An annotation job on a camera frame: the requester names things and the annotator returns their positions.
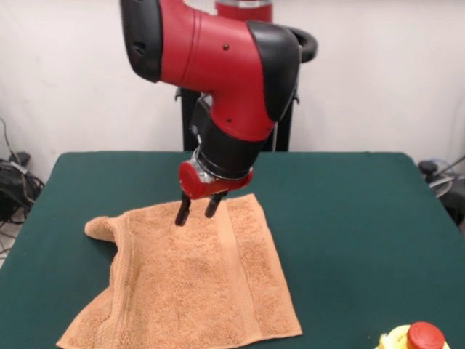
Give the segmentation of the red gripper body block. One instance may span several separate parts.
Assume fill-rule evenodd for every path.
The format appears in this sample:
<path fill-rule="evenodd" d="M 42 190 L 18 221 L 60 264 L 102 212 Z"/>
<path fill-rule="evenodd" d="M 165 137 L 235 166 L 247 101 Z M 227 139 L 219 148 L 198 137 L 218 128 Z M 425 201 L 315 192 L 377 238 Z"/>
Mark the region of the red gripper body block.
<path fill-rule="evenodd" d="M 197 163 L 185 161 L 179 167 L 181 189 L 192 200 L 207 198 L 215 194 L 239 190 L 252 180 L 254 171 L 239 180 L 226 180 L 215 177 L 203 170 Z"/>

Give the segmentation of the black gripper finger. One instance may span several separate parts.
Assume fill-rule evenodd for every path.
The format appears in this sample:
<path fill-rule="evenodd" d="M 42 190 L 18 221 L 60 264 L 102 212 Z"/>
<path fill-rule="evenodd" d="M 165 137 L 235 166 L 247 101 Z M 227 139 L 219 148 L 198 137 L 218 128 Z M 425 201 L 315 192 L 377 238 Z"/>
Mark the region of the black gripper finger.
<path fill-rule="evenodd" d="M 214 194 L 210 198 L 209 204 L 206 207 L 205 217 L 212 218 L 215 215 L 218 209 L 218 206 L 224 197 L 225 197 L 225 194 Z"/>
<path fill-rule="evenodd" d="M 190 214 L 190 198 L 183 198 L 175 219 L 176 226 L 184 226 Z"/>

